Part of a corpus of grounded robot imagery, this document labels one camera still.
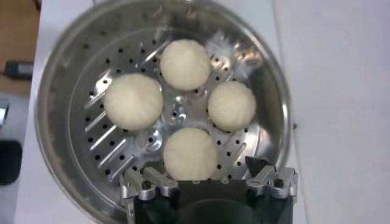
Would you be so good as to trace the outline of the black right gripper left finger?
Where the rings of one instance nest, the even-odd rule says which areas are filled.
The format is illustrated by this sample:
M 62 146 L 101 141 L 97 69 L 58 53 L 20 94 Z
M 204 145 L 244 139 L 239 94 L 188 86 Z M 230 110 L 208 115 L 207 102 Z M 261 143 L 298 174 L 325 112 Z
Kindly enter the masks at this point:
M 143 172 L 129 169 L 120 177 L 120 197 L 128 199 L 137 197 L 141 201 L 150 201 L 156 197 L 157 191 L 169 198 L 178 189 L 179 183 L 164 176 L 153 167 Z

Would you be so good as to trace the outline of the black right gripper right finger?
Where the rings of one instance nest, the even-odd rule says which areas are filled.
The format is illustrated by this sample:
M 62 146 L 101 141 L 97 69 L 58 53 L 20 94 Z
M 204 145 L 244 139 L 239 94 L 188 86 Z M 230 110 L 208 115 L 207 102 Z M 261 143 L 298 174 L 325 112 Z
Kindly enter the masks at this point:
M 245 163 L 252 177 L 246 180 L 246 184 L 256 196 L 267 192 L 276 199 L 297 198 L 298 173 L 294 168 L 276 168 L 264 159 L 251 156 L 245 156 Z

